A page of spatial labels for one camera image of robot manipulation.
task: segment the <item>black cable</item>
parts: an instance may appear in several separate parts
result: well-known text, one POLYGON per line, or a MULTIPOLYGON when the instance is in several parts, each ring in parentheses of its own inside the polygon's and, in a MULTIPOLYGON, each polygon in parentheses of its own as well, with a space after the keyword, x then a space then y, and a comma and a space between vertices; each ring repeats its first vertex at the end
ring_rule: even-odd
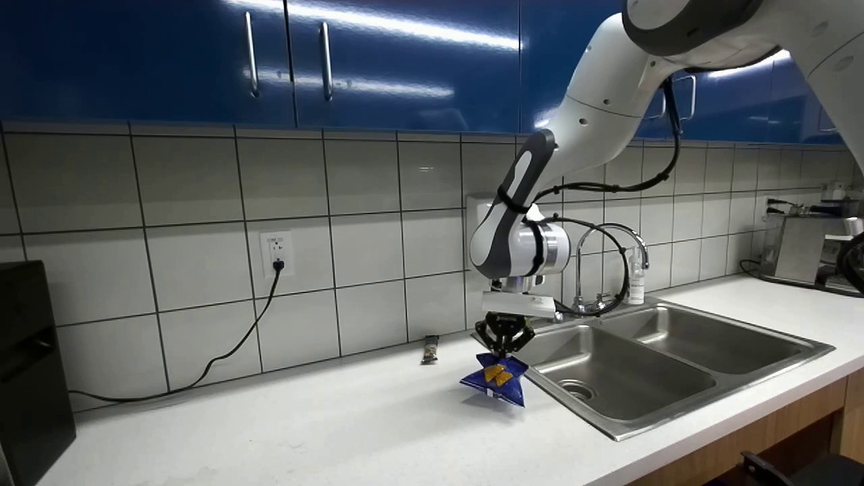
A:
POLYGON ((593 313, 582 313, 582 317, 603 317, 603 313, 617 307, 624 302, 624 296, 626 296, 626 290, 628 290, 628 263, 626 263, 626 252, 624 252, 620 240, 613 233, 607 233, 604 228, 588 224, 582 220, 550 215, 550 220, 543 220, 543 221, 570 221, 570 224, 578 224, 578 228, 588 228, 588 233, 604 236, 617 248, 620 268, 624 268, 624 282, 620 282, 620 290, 617 290, 616 299, 607 307, 593 311, 593 313))
POLYGON ((651 190, 651 186, 657 186, 661 182, 669 182, 669 174, 676 171, 678 157, 680 157, 680 117, 678 117, 678 102, 676 102, 676 91, 671 91, 671 78, 666 78, 661 85, 661 91, 665 91, 665 99, 666 99, 666 120, 669 120, 669 129, 671 129, 671 159, 661 174, 657 174, 649 182, 631 184, 631 186, 600 184, 600 182, 561 184, 561 186, 550 186, 550 190, 539 191, 534 197, 534 203, 547 197, 547 194, 559 194, 559 191, 644 191, 644 190, 651 190))
POLYGON ((252 337, 252 332, 260 328, 260 321, 266 317, 284 268, 285 268, 285 264, 284 264, 280 259, 272 263, 276 276, 272 276, 272 283, 269 283, 269 292, 266 292, 266 302, 265 302, 262 313, 252 321, 252 328, 245 329, 245 334, 235 342, 235 348, 212 357, 212 359, 206 364, 206 369, 202 369, 192 383, 185 383, 185 386, 181 386, 181 388, 163 392, 163 395, 145 395, 145 398, 106 398, 106 395, 82 392, 82 388, 71 388, 71 395, 121 404, 121 403, 149 403, 149 400, 157 400, 157 398, 173 398, 173 395, 181 395, 181 392, 190 392, 190 388, 199 386, 199 383, 210 376, 210 368, 212 368, 215 361, 221 361, 221 359, 235 357, 235 353, 242 348, 242 342, 252 337))

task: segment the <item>kitchen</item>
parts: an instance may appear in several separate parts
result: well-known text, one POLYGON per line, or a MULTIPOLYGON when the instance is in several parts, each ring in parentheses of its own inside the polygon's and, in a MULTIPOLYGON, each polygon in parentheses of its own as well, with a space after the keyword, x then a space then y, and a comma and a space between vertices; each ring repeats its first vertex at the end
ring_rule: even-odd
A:
MULTIPOLYGON (((19 76, 0 85, 0 263, 46 264, 71 388, 145 398, 185 386, 266 306, 265 236, 284 236, 288 259, 260 329, 199 392, 127 409, 71 398, 77 441, 46 484, 335 484, 380 481, 380 468, 388 484, 568 484, 568 471, 534 471, 543 461, 532 452, 573 468, 573 449, 603 458, 570 471, 570 484, 624 484, 862 368, 864 357, 838 346, 859 337, 859 299, 717 282, 774 245, 767 199, 813 206, 862 190, 819 99, 790 59, 774 56, 738 78, 705 72, 698 91, 688 78, 676 85, 682 99, 698 94, 698 112, 682 102, 671 182, 640 194, 559 194, 543 211, 636 229, 651 294, 838 350, 624 444, 528 382, 523 410, 460 386, 481 350, 468 332, 482 319, 487 290, 468 263, 473 199, 493 194, 616 2, 368 6, 374 16, 331 6, 91 0, 88 12, 32 2, 3 13, 3 59, 19 76), (481 25, 481 35, 434 44, 383 13, 437 20, 449 39, 481 25), (789 299, 801 306, 774 321, 789 299), (825 307, 843 325, 808 329, 805 319, 825 319, 825 307), (434 368, 419 368, 426 334, 442 334, 434 368), (481 444, 504 464, 481 456, 481 444)), ((576 179, 635 184, 659 174, 671 141, 657 114, 617 159, 576 179)), ((581 279, 570 264, 539 294, 573 302, 617 287, 617 255, 588 238, 581 279)))

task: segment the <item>black appliance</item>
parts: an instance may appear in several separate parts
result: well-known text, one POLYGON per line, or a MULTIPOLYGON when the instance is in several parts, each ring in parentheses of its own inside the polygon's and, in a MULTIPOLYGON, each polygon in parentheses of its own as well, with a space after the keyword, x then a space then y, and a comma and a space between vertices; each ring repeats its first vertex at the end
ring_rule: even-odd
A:
POLYGON ((0 264, 0 486, 32 486, 76 441, 41 263, 0 264))

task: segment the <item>faucet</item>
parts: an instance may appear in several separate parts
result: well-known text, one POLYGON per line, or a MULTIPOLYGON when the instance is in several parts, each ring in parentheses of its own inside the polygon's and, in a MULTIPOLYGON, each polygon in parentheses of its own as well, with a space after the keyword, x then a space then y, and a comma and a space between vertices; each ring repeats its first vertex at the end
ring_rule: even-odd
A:
MULTIPOLYGON (((626 233, 626 236, 640 245, 640 259, 642 259, 640 268, 642 268, 642 271, 651 268, 649 245, 644 245, 644 240, 642 240, 631 228, 617 224, 617 221, 603 221, 603 224, 596 224, 596 228, 626 233)), ((585 240, 588 240, 592 233, 593 233, 593 229, 588 229, 588 233, 576 244, 576 302, 573 302, 573 307, 576 307, 578 313, 596 313, 596 311, 604 307, 603 299, 596 299, 596 302, 582 302, 582 299, 581 299, 581 294, 582 294, 582 245, 585 245, 585 240)))

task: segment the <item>countertop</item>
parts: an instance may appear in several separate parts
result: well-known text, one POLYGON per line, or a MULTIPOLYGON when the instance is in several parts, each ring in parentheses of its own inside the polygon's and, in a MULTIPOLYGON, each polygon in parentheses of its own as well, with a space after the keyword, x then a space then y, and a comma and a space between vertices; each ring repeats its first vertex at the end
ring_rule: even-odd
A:
POLYGON ((523 410, 460 386, 481 346, 451 337, 431 368, 411 346, 86 413, 44 486, 626 484, 864 368, 864 299, 750 279, 659 296, 835 350, 613 444, 528 382, 523 410))

